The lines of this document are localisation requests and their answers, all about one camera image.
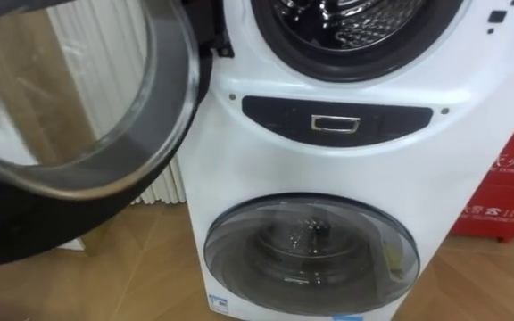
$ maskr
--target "radiator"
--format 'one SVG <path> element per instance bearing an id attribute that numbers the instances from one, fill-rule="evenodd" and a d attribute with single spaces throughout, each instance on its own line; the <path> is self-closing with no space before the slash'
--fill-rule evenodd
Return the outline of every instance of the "radiator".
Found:
<path id="1" fill-rule="evenodd" d="M 136 0 L 85 0 L 47 10 L 90 126 L 102 137 L 131 105 L 146 55 Z M 135 202 L 185 202 L 177 160 Z"/>

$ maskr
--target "white washing machine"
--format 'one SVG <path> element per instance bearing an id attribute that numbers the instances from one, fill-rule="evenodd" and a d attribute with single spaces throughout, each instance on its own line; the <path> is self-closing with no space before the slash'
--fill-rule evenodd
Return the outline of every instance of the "white washing machine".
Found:
<path id="1" fill-rule="evenodd" d="M 0 0 L 0 15 L 63 2 Z M 66 8 L 95 9 L 79 3 Z M 193 121 L 178 157 L 209 306 L 389 320 L 514 130 L 514 0 L 140 4 L 128 16 L 145 35 L 142 81 L 103 136 L 26 159 L 29 131 L 0 115 L 0 205 L 21 204 L 0 206 L 0 264 L 114 216 Z M 37 130 L 76 136 L 48 120 Z"/>
<path id="2" fill-rule="evenodd" d="M 514 1 L 368 3 L 340 13 L 411 20 L 338 47 L 290 27 L 310 2 L 224 1 L 231 47 L 178 151 L 218 313 L 390 320 L 514 131 Z"/>

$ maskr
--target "lower washer door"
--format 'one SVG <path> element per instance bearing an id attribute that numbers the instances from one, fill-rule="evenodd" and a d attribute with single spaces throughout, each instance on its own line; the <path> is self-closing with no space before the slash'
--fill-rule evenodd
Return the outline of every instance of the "lower washer door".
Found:
<path id="1" fill-rule="evenodd" d="M 305 316 L 366 312 L 416 281 L 413 238 L 390 215 L 324 194 L 276 194 L 220 216 L 205 263 L 229 291 L 254 304 Z"/>

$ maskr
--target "washing machine door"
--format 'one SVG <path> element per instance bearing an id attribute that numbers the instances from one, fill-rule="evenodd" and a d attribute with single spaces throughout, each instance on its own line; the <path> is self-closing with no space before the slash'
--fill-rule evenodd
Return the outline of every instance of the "washing machine door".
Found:
<path id="1" fill-rule="evenodd" d="M 239 205 L 211 227 L 211 274 L 268 309 L 339 316 L 384 307 L 419 273 L 410 233 L 369 205 L 321 194 L 280 194 Z"/>
<path id="2" fill-rule="evenodd" d="M 0 0 L 0 264 L 134 201 L 209 85 L 218 1 L 65 2 Z"/>

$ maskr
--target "wooden floor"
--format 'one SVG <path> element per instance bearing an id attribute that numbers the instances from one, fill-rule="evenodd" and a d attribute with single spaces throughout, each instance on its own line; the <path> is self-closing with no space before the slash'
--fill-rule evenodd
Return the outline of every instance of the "wooden floor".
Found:
<path id="1" fill-rule="evenodd" d="M 231 320 L 206 307 L 184 206 L 119 215 L 93 258 L 67 251 L 0 267 L 0 321 Z M 514 243 L 450 237 L 394 321 L 514 321 Z"/>

